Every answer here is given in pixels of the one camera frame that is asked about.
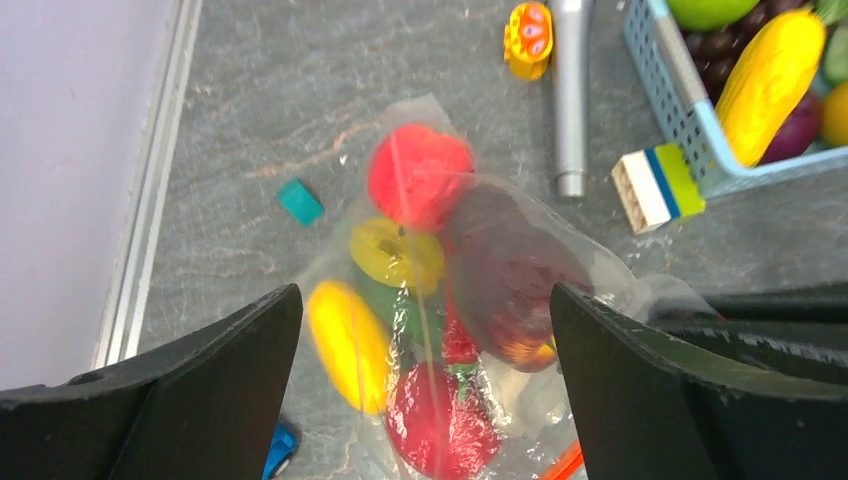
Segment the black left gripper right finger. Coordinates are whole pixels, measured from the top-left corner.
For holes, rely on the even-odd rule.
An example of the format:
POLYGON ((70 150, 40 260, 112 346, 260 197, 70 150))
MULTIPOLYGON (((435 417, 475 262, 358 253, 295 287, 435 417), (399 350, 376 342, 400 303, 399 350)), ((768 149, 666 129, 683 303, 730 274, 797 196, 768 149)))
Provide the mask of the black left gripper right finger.
POLYGON ((559 285, 551 317, 593 479, 843 479, 845 284, 651 302, 559 285))

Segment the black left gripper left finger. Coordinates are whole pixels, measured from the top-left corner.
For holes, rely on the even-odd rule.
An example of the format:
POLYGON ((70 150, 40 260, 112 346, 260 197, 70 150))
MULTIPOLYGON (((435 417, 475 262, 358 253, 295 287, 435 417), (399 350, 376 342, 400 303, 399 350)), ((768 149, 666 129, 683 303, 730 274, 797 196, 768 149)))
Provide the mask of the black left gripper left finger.
POLYGON ((302 324, 289 284, 130 359, 1 394, 5 479, 257 479, 302 324))

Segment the yellow toy mango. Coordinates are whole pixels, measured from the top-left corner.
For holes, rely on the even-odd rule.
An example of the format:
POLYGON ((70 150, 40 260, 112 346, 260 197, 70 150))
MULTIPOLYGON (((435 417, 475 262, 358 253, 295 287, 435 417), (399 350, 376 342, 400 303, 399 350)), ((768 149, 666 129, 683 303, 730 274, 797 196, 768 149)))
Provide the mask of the yellow toy mango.
POLYGON ((320 281, 306 302, 318 357, 336 391, 353 408, 385 410, 390 337, 365 300, 343 281, 320 281))

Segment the red toy chili pepper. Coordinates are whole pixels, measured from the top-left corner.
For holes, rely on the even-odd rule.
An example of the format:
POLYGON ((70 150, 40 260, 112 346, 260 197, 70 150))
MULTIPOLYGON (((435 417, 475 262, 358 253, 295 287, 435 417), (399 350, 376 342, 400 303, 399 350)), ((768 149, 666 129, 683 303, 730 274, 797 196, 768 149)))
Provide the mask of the red toy chili pepper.
POLYGON ((479 358, 479 350, 462 324, 449 290, 445 291, 445 309, 445 324, 442 335, 444 361, 450 365, 476 364, 479 358))

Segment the dark red toy peach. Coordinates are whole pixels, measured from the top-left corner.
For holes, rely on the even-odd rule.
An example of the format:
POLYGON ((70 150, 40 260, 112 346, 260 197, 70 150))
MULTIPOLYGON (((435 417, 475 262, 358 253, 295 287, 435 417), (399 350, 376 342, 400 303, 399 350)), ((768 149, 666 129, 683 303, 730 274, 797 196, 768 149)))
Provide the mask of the dark red toy peach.
POLYGON ((552 233, 531 225, 509 193, 486 183, 461 195, 446 238, 450 293, 478 348, 525 373, 551 365, 554 285, 594 291, 577 257, 552 233))

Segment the red toy tomato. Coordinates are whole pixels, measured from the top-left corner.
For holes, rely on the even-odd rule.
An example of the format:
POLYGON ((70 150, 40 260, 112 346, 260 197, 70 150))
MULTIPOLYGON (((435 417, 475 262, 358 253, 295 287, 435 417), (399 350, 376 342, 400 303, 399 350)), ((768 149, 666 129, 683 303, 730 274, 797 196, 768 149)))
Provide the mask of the red toy tomato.
POLYGON ((482 392, 442 366, 419 363, 389 394, 386 431, 400 457, 430 479, 474 479, 501 448, 482 392))

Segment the yellow-green toy fruit slice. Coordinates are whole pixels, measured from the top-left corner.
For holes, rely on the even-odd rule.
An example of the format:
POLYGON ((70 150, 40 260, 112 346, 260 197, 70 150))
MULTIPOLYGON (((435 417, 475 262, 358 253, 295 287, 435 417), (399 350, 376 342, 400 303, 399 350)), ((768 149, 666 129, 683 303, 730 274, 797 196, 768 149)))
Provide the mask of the yellow-green toy fruit slice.
POLYGON ((411 231, 384 217, 355 225, 349 251, 354 263, 372 280, 424 296, 436 292, 444 274, 445 255, 435 236, 411 231))

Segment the clear zip top bag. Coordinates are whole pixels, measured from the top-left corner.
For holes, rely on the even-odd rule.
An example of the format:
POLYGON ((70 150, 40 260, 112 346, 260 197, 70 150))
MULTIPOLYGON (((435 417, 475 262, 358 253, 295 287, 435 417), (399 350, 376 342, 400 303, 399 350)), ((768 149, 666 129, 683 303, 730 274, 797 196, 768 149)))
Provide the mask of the clear zip top bag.
POLYGON ((584 478, 553 288, 640 323, 712 309, 478 173, 433 96, 390 105, 380 127, 363 193, 304 275, 305 322, 353 410, 361 477, 584 478))

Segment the red toy apple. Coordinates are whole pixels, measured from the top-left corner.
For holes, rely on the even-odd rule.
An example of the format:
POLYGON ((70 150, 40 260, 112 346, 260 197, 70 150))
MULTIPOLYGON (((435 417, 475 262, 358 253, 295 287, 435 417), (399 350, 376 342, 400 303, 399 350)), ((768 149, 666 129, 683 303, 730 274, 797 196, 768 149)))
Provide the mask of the red toy apple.
POLYGON ((407 123, 387 134, 375 149, 367 192, 389 219, 435 233, 470 187, 473 173, 472 151, 463 139, 425 124, 407 123))

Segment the white green toy block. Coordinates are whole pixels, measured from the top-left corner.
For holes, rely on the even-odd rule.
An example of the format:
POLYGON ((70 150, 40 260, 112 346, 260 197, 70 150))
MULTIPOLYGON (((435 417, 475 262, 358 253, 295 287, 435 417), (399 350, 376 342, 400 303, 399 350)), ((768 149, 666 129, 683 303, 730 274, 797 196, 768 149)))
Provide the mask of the white green toy block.
POLYGON ((621 156, 611 170, 611 179, 637 235, 699 215, 707 206, 682 150, 673 143, 621 156))

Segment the purple toy onion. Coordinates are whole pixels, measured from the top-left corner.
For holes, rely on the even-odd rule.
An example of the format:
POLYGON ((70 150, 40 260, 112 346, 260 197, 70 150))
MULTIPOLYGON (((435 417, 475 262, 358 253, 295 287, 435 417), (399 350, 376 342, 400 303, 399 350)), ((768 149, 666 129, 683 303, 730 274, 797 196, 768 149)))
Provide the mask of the purple toy onion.
POLYGON ((816 140, 822 124, 822 101, 808 91, 779 128, 759 165, 797 157, 816 140))

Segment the yellow toy corn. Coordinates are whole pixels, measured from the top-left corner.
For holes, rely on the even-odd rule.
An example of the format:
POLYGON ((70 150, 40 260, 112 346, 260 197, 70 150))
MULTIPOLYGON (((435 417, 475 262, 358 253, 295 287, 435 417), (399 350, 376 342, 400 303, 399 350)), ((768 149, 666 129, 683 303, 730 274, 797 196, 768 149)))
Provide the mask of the yellow toy corn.
POLYGON ((809 8, 766 23, 743 50, 715 106, 737 163, 756 166, 810 88, 827 27, 809 8))

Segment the orange slice toy block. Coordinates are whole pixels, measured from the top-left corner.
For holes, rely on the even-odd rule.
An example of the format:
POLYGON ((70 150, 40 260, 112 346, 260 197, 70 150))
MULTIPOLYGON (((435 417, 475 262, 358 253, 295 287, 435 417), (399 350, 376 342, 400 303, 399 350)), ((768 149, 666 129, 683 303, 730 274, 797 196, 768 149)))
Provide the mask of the orange slice toy block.
POLYGON ((504 27, 504 61, 511 73, 526 81, 538 80, 547 70, 553 50, 550 10, 540 2, 517 5, 504 27))

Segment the silver toy microphone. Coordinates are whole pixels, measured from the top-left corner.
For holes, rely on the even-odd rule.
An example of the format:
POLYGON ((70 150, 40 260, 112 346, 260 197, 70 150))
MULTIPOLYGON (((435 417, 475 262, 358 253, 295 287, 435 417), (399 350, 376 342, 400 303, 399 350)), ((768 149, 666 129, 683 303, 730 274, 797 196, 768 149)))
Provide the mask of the silver toy microphone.
POLYGON ((586 194, 589 163, 589 49, 595 2, 548 3, 554 33, 555 183, 558 195, 586 194))

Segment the green toy lettuce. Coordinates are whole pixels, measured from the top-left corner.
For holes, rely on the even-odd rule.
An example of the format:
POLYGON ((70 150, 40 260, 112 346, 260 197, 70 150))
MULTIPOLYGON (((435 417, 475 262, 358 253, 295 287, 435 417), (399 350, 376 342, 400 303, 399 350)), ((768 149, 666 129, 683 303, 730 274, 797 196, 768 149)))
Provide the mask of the green toy lettuce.
POLYGON ((815 1, 814 12, 828 28, 821 73, 836 87, 847 80, 847 0, 815 1))

